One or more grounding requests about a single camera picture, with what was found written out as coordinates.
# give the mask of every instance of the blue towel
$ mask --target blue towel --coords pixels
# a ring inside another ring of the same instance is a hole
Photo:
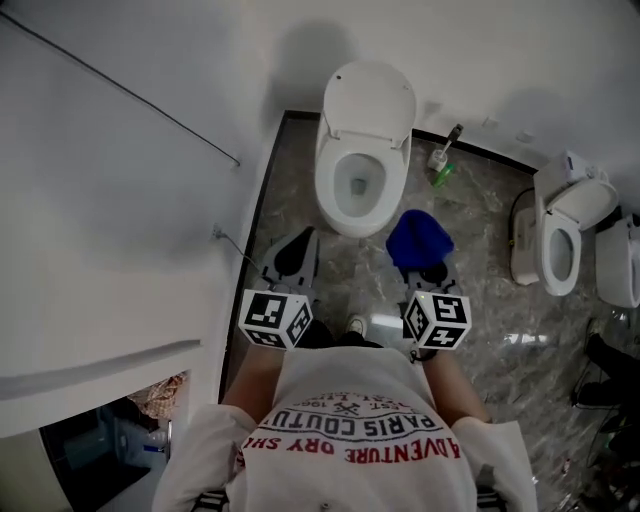
[[[426,270],[453,251],[453,241],[438,221],[421,210],[407,210],[387,238],[387,251],[403,276]]]

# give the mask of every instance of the white t-shirt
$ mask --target white t-shirt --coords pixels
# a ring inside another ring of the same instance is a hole
[[[208,405],[171,458],[154,512],[536,510],[516,422],[435,412],[420,365],[393,349],[285,355],[260,425]]]

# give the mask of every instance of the marble floor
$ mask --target marble floor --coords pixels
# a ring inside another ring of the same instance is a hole
[[[314,226],[321,243],[314,316],[340,334],[350,313],[399,315],[397,303],[404,300],[406,286],[391,264],[385,240],[405,210],[433,215],[456,245],[460,282],[472,305],[473,328],[457,350],[459,359],[496,421],[519,421],[540,510],[568,509],[580,491],[589,444],[604,414],[569,403],[586,362],[582,343],[587,320],[610,311],[596,296],[593,233],[584,235],[580,278],[571,294],[552,297],[539,285],[517,286],[509,276],[508,215],[516,195],[533,186],[531,176],[452,150],[455,172],[435,189],[434,173],[426,167],[434,144],[414,139],[404,197],[394,219],[369,238],[342,237],[325,223],[316,205],[316,129],[315,121],[286,124],[253,256],[260,259],[272,240],[293,229]],[[254,277],[247,275],[246,287]],[[236,329],[229,380],[247,346]]]

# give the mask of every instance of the toilet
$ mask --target toilet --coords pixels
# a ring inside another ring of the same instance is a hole
[[[621,308],[640,305],[640,217],[628,215],[596,233],[598,296]]]
[[[395,213],[407,179],[416,97],[382,62],[351,62],[324,93],[316,140],[315,190],[327,223],[363,238]]]
[[[607,217],[618,194],[607,175],[569,151],[533,176],[535,204],[514,217],[511,273],[518,284],[540,281],[551,295],[573,290],[582,231]]]

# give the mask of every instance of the green bottle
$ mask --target green bottle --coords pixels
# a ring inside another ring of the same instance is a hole
[[[442,169],[438,173],[438,177],[436,178],[436,181],[434,181],[433,186],[435,188],[439,188],[442,185],[444,185],[444,182],[447,181],[447,176],[449,176],[449,174],[453,172],[453,168],[454,168],[454,165],[449,164],[444,169]]]

